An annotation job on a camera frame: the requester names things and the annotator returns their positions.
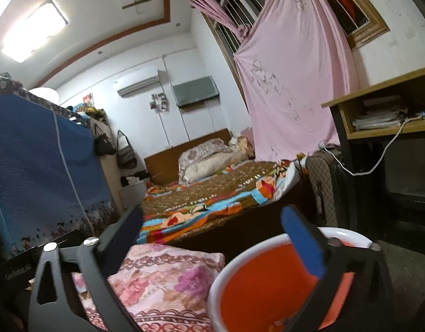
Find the black hanging bag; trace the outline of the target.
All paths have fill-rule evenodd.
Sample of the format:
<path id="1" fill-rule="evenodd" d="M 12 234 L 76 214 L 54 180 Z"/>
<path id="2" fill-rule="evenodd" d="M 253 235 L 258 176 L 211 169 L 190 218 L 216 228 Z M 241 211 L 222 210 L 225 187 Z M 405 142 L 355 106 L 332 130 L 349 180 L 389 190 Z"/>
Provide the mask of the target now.
<path id="1" fill-rule="evenodd" d="M 116 154 L 116 147 L 112 143 L 109 136 L 104 133 L 104 131 L 96 124 L 94 125 L 94 150 L 97 156 L 110 155 L 113 156 Z"/>

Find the pink floral table cloth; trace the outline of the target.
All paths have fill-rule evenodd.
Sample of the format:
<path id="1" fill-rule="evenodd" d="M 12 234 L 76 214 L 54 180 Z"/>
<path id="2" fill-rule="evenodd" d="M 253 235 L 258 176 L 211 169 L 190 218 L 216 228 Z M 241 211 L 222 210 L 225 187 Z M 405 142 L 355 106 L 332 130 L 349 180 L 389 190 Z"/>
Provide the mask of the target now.
<path id="1" fill-rule="evenodd" d="M 107 282 L 142 331 L 212 331 L 208 292 L 224 265 L 221 253 L 136 244 Z"/>

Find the ceiling light panel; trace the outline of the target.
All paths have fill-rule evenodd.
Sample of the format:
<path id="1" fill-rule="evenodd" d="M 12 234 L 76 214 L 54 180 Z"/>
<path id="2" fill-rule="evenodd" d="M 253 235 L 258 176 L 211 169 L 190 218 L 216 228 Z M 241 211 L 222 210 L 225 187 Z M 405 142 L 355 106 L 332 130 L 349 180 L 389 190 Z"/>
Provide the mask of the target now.
<path id="1" fill-rule="evenodd" d="M 68 17 L 56 1 L 47 0 L 11 26 L 3 39 L 2 53 L 21 64 L 68 23 Z"/>

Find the colourful striped bed blanket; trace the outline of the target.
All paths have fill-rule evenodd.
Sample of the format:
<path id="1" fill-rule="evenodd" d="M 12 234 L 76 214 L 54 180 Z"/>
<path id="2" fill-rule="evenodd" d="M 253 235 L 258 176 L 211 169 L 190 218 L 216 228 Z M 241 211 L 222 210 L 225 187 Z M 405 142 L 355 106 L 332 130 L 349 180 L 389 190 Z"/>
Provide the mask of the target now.
<path id="1" fill-rule="evenodd" d="M 279 201 L 300 181 L 297 162 L 246 160 L 189 185 L 149 184 L 136 243 L 170 243 Z"/>

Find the wooden shelf desk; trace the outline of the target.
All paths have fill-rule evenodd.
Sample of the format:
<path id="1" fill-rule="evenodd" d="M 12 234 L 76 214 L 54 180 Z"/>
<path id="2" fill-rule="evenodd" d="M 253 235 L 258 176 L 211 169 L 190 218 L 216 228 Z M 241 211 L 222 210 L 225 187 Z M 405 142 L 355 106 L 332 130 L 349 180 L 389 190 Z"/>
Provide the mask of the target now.
<path id="1" fill-rule="evenodd" d="M 425 225 L 425 68 L 323 103 L 362 222 Z"/>

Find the floral pillow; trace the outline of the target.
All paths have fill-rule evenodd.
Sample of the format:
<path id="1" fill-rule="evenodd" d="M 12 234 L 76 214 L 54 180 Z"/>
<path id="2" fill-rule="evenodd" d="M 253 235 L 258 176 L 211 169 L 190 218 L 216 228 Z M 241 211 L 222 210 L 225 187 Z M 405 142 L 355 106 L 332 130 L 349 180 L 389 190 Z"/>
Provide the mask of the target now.
<path id="1" fill-rule="evenodd" d="M 232 150 L 220 138 L 213 138 L 184 151 L 179 158 L 179 170 L 187 169 L 191 164 L 219 152 L 229 153 Z"/>

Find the pink hanging sheet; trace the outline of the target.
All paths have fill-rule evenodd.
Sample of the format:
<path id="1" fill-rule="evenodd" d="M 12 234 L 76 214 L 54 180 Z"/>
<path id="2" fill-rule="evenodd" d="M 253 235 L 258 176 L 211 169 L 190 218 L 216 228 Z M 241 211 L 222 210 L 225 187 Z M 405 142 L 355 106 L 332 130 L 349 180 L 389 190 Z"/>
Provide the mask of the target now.
<path id="1" fill-rule="evenodd" d="M 321 105 L 358 88 L 351 48 L 326 0 L 267 0 L 234 55 L 261 161 L 338 144 Z"/>

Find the red plastic trash bucket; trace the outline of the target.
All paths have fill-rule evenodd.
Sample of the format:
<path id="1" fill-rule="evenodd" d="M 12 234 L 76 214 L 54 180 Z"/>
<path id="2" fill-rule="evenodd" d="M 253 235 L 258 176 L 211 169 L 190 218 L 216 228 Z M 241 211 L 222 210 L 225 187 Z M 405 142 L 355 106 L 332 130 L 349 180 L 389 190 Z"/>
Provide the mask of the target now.
<path id="1" fill-rule="evenodd" d="M 208 294 L 214 331 L 282 331 L 311 296 L 324 268 L 329 238 L 367 248 L 371 240 L 346 229 L 294 226 L 244 251 L 226 265 Z"/>

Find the cream pillow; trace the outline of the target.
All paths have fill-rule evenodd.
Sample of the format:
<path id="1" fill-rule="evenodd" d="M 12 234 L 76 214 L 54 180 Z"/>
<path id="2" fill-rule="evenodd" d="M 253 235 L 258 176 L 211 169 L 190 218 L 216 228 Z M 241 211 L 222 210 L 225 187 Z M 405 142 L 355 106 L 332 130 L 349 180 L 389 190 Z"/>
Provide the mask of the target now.
<path id="1" fill-rule="evenodd" d="M 199 160 L 187 169 L 179 170 L 180 184 L 188 185 L 207 178 L 227 166 L 239 164 L 254 157 L 254 149 L 251 146 L 229 146 L 229 153 L 219 152 Z"/>

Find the dark mesh fan heater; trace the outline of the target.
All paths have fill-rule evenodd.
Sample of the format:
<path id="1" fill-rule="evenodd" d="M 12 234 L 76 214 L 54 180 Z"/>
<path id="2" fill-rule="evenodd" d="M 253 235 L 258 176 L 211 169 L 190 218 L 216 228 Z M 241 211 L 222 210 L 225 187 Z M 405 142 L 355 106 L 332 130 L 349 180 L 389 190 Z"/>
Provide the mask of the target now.
<path id="1" fill-rule="evenodd" d="M 339 186 L 338 163 L 327 152 L 318 151 L 305 162 L 309 181 L 317 203 L 317 220 L 328 227 L 349 226 L 345 198 Z"/>

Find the stack of papers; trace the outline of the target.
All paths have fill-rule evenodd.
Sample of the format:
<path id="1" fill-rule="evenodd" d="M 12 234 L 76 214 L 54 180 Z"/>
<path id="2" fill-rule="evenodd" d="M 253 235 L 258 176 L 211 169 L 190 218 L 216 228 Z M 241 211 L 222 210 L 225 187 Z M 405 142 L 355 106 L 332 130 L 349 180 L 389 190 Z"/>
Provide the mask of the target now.
<path id="1" fill-rule="evenodd" d="M 356 130 L 393 128 L 400 127 L 405 118 L 406 113 L 402 111 L 383 111 L 358 116 L 351 124 Z"/>

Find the white wall air conditioner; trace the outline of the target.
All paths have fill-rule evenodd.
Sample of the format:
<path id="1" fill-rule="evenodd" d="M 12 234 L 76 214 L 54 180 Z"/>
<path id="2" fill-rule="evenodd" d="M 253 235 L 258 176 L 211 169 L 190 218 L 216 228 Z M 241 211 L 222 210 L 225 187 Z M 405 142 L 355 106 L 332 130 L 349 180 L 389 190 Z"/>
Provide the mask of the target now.
<path id="1" fill-rule="evenodd" d="M 153 84 L 159 83 L 159 72 L 154 68 L 147 68 L 134 71 L 128 75 L 120 77 L 115 82 L 117 93 L 120 97 L 124 97 L 130 93 L 147 88 Z"/>

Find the white grey hanging bag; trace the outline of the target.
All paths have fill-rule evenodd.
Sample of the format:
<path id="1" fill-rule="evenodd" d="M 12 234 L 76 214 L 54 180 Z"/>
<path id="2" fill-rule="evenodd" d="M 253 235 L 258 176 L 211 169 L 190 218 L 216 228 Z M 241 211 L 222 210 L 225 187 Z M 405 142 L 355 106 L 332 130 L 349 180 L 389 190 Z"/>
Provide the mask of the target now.
<path id="1" fill-rule="evenodd" d="M 128 137 L 121 130 L 117 131 L 116 147 L 117 166 L 120 169 L 135 169 L 138 163 L 136 154 L 128 140 Z"/>

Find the white bedside drawer cabinet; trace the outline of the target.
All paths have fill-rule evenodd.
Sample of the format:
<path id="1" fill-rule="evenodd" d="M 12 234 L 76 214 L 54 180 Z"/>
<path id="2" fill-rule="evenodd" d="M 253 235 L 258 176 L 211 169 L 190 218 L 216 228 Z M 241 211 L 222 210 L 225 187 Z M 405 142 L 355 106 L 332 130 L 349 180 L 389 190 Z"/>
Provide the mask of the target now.
<path id="1" fill-rule="evenodd" d="M 141 180 L 121 188 L 119 194 L 123 207 L 129 209 L 136 205 L 141 205 L 147 190 L 147 180 Z"/>

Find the blue fabric wardrobe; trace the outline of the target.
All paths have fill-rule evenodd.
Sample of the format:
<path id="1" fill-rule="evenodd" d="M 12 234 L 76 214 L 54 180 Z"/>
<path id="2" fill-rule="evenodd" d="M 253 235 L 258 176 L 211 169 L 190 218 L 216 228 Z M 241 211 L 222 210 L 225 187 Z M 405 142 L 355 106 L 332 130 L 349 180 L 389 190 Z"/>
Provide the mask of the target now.
<path id="1" fill-rule="evenodd" d="M 118 218 L 89 121 L 0 76 L 0 256 Z"/>

